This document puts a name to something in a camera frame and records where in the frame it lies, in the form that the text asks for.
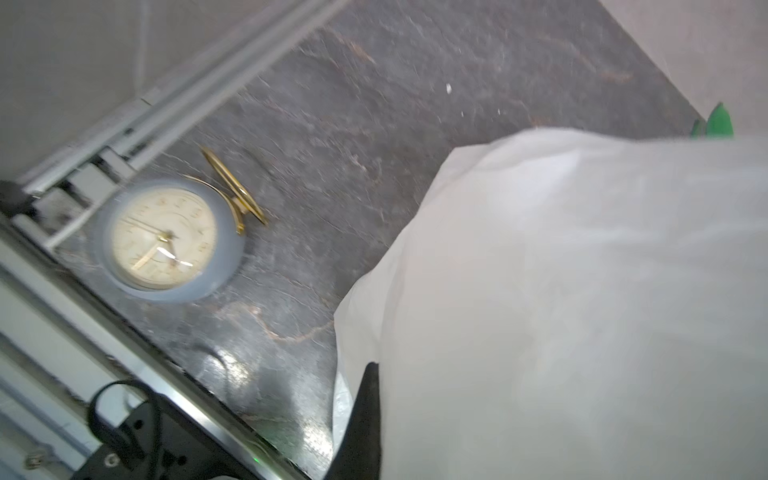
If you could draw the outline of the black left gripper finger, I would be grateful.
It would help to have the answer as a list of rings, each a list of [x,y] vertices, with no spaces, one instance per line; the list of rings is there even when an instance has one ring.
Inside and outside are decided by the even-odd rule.
[[[379,364],[363,373],[349,422],[326,479],[379,479],[381,471]]]

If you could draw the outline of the white plastic bag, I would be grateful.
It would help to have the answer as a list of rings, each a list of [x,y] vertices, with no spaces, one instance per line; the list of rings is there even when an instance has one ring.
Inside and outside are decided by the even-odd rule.
[[[456,148],[334,322],[381,479],[763,479],[767,141]]]

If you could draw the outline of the pink dragon fruit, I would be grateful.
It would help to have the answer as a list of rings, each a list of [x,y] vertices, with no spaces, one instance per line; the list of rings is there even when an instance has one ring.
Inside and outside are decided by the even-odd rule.
[[[706,119],[697,119],[691,130],[692,138],[733,138],[734,127],[730,112],[719,102]]]

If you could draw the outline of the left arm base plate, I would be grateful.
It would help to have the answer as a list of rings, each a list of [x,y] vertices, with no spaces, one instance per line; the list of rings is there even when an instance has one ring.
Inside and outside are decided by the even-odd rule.
[[[113,426],[98,407],[101,396],[116,386],[141,392],[145,401]],[[118,380],[98,390],[89,402],[86,424],[101,446],[72,475],[74,479],[257,477],[166,396],[138,380]]]

